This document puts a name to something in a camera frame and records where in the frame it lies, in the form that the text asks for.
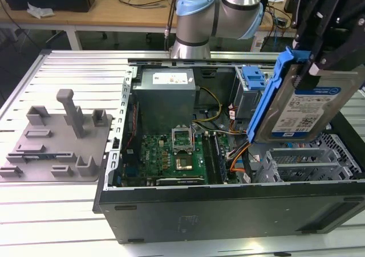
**hard drive label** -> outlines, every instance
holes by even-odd
[[[272,133],[274,136],[298,137],[312,130],[324,114],[323,107],[333,101],[341,91],[339,87],[316,87],[313,90],[296,90],[286,104]]]

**orange wire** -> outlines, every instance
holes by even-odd
[[[233,107],[230,111],[234,111],[234,110],[236,110],[236,109],[238,109],[238,107]],[[229,131],[230,131],[231,133],[239,133],[239,131],[238,131],[238,130],[234,130],[234,129],[232,128],[233,123],[234,123],[234,120],[231,120],[231,121],[230,121],[230,123],[229,123]]]
[[[245,146],[243,148],[243,150],[240,151],[238,156],[233,160],[232,165],[230,166],[230,169],[229,169],[230,172],[246,172],[245,169],[235,169],[234,166],[235,166],[237,160],[239,159],[239,157],[245,152],[245,150],[248,149],[249,146],[251,146],[251,144]]]

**sticker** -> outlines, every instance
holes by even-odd
[[[154,73],[152,84],[188,84],[187,73]]]
[[[272,130],[281,137],[304,136],[310,132],[324,114],[325,104],[333,101],[341,91],[339,87],[316,87],[313,90],[296,90],[285,106]]]
[[[236,112],[235,111],[229,111],[229,118],[232,120],[236,119]]]
[[[260,162],[260,156],[258,154],[254,155],[253,158],[255,159],[253,162]]]
[[[244,180],[246,183],[251,183],[251,178],[247,175],[247,173],[244,173]]]
[[[199,216],[198,215],[183,215],[177,220],[177,232],[187,233],[194,232],[199,227]]]

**wooden desk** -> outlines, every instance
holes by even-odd
[[[130,3],[147,3],[159,0],[131,0]],[[37,19],[26,11],[12,11],[6,5],[10,16],[23,29],[64,30],[67,33],[73,50],[81,50],[78,31],[110,31],[110,32],[159,32],[163,33],[169,14],[169,2],[161,2],[164,8],[139,9],[120,3],[119,0],[96,0],[87,13],[55,11],[55,16]],[[275,3],[275,7],[283,10],[284,3]],[[0,27],[16,29],[0,7]],[[176,32],[176,15],[172,23],[172,33]],[[272,28],[272,18],[265,13],[259,32],[255,38],[256,51],[261,47],[262,39]]]

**table leg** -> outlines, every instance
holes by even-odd
[[[18,41],[18,37],[17,37],[14,29],[12,29],[12,28],[3,28],[1,31],[6,35],[6,37],[10,41],[12,41],[12,42],[17,42]]]
[[[77,31],[72,29],[66,30],[68,41],[70,42],[72,50],[82,50],[79,34]]]
[[[223,46],[223,38],[217,38],[217,49],[222,49]]]
[[[118,32],[112,32],[112,36],[113,36],[114,45],[115,46],[119,45]]]
[[[255,36],[253,38],[252,46],[251,46],[251,52],[260,52],[261,47],[263,44],[263,40],[267,36],[267,32],[264,31],[257,31],[255,33]]]

